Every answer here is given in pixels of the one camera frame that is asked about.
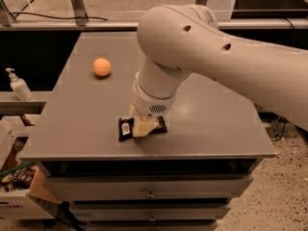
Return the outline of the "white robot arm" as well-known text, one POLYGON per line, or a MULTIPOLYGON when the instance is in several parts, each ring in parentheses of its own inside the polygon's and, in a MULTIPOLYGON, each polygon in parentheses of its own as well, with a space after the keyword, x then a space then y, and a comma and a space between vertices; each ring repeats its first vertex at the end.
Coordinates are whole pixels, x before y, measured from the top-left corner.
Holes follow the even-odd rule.
POLYGON ((159 6, 139 21, 145 55, 132 87, 142 116, 162 116, 191 73, 203 75, 308 130, 308 52, 234 37, 206 7, 159 6))

